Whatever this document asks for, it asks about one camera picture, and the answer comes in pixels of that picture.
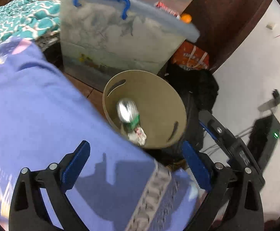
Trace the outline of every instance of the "beige trash bin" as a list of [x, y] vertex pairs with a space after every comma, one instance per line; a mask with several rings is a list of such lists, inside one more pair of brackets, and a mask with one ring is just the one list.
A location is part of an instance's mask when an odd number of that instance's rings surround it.
[[104, 112], [118, 132], [121, 122], [116, 104], [122, 98], [136, 103], [140, 125], [147, 135], [142, 148], [164, 148], [176, 143], [186, 127], [186, 111], [178, 93], [157, 75], [141, 70], [124, 71], [106, 85], [102, 97]]

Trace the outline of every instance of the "teal blanket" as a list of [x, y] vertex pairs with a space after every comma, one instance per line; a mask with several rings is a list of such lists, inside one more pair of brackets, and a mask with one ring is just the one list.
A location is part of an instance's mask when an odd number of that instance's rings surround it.
[[0, 42], [18, 36], [27, 40], [60, 31], [60, 1], [13, 0], [0, 7]]

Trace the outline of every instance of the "transparent storage container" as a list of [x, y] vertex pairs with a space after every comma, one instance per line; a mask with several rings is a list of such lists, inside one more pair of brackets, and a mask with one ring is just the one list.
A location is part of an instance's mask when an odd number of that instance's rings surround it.
[[102, 91], [125, 70], [157, 74], [181, 43], [200, 36], [186, 24], [140, 0], [61, 0], [65, 71]]

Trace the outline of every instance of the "metal screw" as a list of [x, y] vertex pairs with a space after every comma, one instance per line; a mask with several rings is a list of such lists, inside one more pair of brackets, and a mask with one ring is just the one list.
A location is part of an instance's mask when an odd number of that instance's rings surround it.
[[224, 166], [223, 166], [222, 163], [220, 163], [220, 162], [216, 162], [215, 167], [216, 167], [217, 169], [223, 169], [223, 168], [224, 168]]
[[245, 172], [246, 172], [247, 174], [251, 174], [251, 169], [248, 168], [248, 167], [246, 167], [246, 168], [245, 168]]
[[58, 164], [56, 164], [56, 163], [51, 163], [51, 164], [49, 165], [49, 168], [50, 168], [51, 170], [55, 170], [55, 169], [57, 168], [57, 166], [58, 166]]
[[24, 168], [21, 170], [21, 173], [22, 173], [22, 174], [25, 174], [27, 171], [28, 171], [28, 168], [27, 168], [27, 167], [24, 167]]

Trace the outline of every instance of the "brown floor tile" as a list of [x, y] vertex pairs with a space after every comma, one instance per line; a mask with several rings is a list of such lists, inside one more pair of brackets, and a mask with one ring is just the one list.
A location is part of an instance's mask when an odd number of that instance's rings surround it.
[[70, 82], [85, 96], [88, 97], [89, 94], [92, 92], [93, 88], [86, 85], [82, 81], [77, 80], [76, 78], [64, 73], [66, 78], [70, 80]]
[[102, 93], [96, 89], [93, 89], [88, 99], [95, 106], [98, 112], [106, 119], [106, 115], [102, 107]]

